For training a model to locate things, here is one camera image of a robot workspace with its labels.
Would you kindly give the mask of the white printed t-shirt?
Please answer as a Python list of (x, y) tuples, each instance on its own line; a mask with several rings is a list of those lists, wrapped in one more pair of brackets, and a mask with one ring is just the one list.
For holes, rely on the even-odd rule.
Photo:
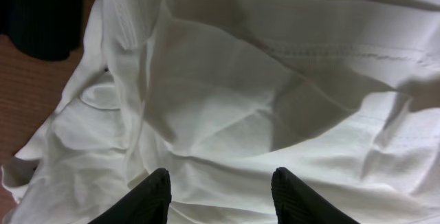
[(439, 222), (439, 0), (96, 0), (5, 223), (88, 223), (158, 168), (169, 223), (276, 223), (284, 167), (358, 223)]

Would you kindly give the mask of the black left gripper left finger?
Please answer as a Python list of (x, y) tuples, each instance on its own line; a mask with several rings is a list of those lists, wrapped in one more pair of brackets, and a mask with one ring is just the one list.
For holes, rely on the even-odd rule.
[(158, 168), (89, 224), (167, 224), (170, 203), (169, 172)]

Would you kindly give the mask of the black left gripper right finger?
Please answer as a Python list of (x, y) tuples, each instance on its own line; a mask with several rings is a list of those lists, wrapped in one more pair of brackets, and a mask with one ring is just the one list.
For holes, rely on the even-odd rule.
[(358, 224), (286, 168), (273, 173), (271, 191), (278, 224)]

